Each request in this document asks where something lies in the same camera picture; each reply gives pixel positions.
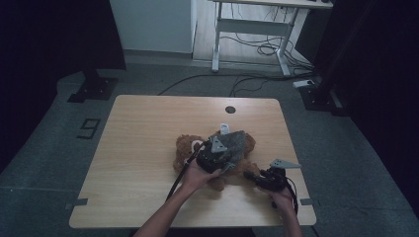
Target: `table leg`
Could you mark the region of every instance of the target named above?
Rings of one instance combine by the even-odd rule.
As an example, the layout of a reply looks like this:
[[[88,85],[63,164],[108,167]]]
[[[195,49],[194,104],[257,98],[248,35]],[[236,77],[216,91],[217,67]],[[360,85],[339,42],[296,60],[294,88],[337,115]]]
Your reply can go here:
[[[298,15],[298,10],[299,8],[294,8],[293,17],[289,22],[285,38],[281,43],[280,50],[277,51],[277,58],[278,58],[278,61],[280,62],[281,69],[283,70],[284,76],[291,76],[289,68],[287,66],[287,59],[285,58],[285,52],[287,49],[287,44],[290,40],[291,33],[293,32],[293,25],[295,23],[296,15]]]
[[[212,72],[218,72],[218,64],[219,64],[219,22],[221,21],[221,11],[222,11],[222,3],[220,2],[219,6],[218,6],[218,16],[216,18],[215,45],[213,46],[213,52],[212,52]]]

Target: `white desk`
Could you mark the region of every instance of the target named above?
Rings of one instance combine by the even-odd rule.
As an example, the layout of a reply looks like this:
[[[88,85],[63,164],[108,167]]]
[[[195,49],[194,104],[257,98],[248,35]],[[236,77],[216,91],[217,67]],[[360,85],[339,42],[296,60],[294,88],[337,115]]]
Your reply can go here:
[[[333,4],[331,2],[323,3],[320,0],[317,0],[316,2],[312,2],[308,0],[211,0],[211,1],[215,3],[219,3],[218,15],[217,15],[217,20],[216,20],[216,30],[215,30],[215,45],[213,47],[213,54],[212,54],[212,71],[213,72],[218,71],[219,34],[221,32],[242,33],[242,34],[284,37],[280,50],[277,51],[277,58],[278,58],[278,61],[280,62],[281,69],[285,76],[291,75],[287,66],[287,61],[285,59],[284,53],[286,51],[288,41],[290,40],[290,36],[293,31],[293,25],[295,22],[296,15],[298,14],[298,10],[300,8],[331,9],[333,7]],[[292,18],[287,23],[223,19],[221,17],[222,3],[283,6],[283,7],[293,7],[295,8],[295,10],[293,11]]]

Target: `black tripod base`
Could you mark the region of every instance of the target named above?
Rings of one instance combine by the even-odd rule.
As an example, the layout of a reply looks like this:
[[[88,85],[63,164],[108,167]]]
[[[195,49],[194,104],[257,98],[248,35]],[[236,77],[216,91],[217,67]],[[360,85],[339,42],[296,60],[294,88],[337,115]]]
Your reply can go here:
[[[83,103],[85,100],[108,101],[115,87],[117,78],[100,77],[96,70],[84,70],[86,79],[76,94],[72,94],[67,100],[69,103]]]
[[[326,100],[318,100],[317,88],[301,87],[299,88],[299,92],[301,93],[305,109],[308,111],[332,112],[336,110],[335,104],[330,96]]]

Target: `white wall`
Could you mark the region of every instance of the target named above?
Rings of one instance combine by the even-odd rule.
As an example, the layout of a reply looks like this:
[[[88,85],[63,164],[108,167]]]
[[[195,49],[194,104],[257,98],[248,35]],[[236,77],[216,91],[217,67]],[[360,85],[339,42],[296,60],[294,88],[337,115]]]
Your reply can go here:
[[[123,49],[191,53],[196,0],[111,0]]]

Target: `dark curtain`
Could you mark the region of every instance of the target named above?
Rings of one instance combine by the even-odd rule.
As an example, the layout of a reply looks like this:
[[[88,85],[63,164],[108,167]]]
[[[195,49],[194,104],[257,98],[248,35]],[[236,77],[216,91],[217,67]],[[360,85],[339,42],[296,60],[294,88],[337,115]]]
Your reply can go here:
[[[413,0],[338,1],[315,66],[419,216],[418,12]]]
[[[108,0],[0,1],[0,171],[26,142],[60,78],[126,69]]]

